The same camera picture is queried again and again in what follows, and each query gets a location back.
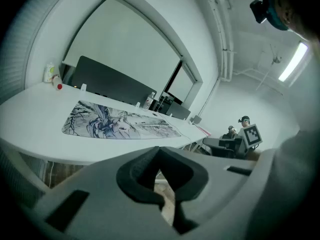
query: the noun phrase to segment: plastic bottle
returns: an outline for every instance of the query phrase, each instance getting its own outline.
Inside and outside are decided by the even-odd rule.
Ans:
[[[52,82],[55,71],[55,65],[52,62],[46,64],[44,68],[43,81]]]
[[[146,99],[146,101],[145,101],[145,103],[144,103],[144,105],[143,105],[143,108],[146,109],[146,110],[148,110],[148,109],[150,108],[152,102],[154,101],[154,98],[155,98],[155,93],[152,92],[152,93],[148,96],[148,98]]]
[[[52,78],[52,84],[56,90],[62,89],[62,81],[59,75],[55,74]]]

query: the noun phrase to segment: black panel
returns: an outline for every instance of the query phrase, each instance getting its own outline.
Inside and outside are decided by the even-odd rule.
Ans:
[[[178,119],[187,119],[190,115],[190,111],[183,106],[179,105],[176,102],[172,102],[171,106],[169,107],[168,111],[165,113],[166,115],[172,114],[174,118]]]
[[[154,89],[143,83],[93,59],[81,56],[72,78],[72,86],[81,87],[86,84],[86,90],[113,100],[136,105],[143,105]]]
[[[234,139],[222,139],[219,140],[219,146],[234,151],[236,148],[236,141]]]
[[[235,167],[235,166],[230,166],[228,169],[226,169],[229,172],[233,172],[236,174],[242,174],[245,176],[250,176],[250,174],[252,173],[252,170],[250,169],[244,169],[244,168],[240,168],[240,167]]]
[[[122,165],[117,171],[116,182],[134,201],[157,204],[162,208],[164,198],[153,191],[159,170],[175,193],[173,227],[180,234],[194,229],[198,225],[185,218],[181,203],[197,198],[209,180],[207,170],[200,164],[165,147],[155,147]]]
[[[81,190],[74,191],[63,203],[45,220],[55,229],[63,232],[77,214],[87,199],[89,193]]]
[[[174,70],[174,72],[173,72],[173,74],[172,74],[172,76],[171,76],[168,84],[166,85],[166,87],[165,87],[165,89],[164,89],[164,92],[165,92],[165,93],[167,93],[167,92],[169,91],[169,89],[170,89],[172,83],[174,82],[174,80],[175,80],[175,78],[176,78],[176,76],[177,76],[177,74],[178,74],[181,66],[182,66],[182,60],[179,61],[179,63],[178,63],[178,65],[176,66],[176,68],[175,68],[175,70]]]

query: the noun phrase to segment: fluorescent light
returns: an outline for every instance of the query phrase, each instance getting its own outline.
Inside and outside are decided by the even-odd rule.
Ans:
[[[279,80],[284,82],[288,76],[295,70],[295,68],[298,66],[299,62],[302,60],[304,55],[306,54],[308,50],[308,46],[306,46],[304,43],[300,43],[298,46],[298,49],[296,50],[292,60],[290,61],[289,65],[286,67],[286,69],[283,71],[283,73],[280,75]]]

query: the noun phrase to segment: floor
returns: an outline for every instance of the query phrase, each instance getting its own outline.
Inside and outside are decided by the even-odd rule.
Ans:
[[[195,147],[196,143],[192,143],[190,150]],[[190,145],[184,147],[183,150],[188,151]],[[209,155],[203,148],[195,149],[194,153]],[[44,183],[51,189],[63,182],[65,179],[73,175],[74,173],[81,170],[83,165],[72,165],[64,163],[53,163],[48,162],[45,172]],[[159,174],[156,179],[165,179],[162,174]],[[172,226],[175,216],[175,193],[168,183],[155,184],[154,192],[162,195],[164,198],[165,205],[162,208],[161,214],[163,218]]]

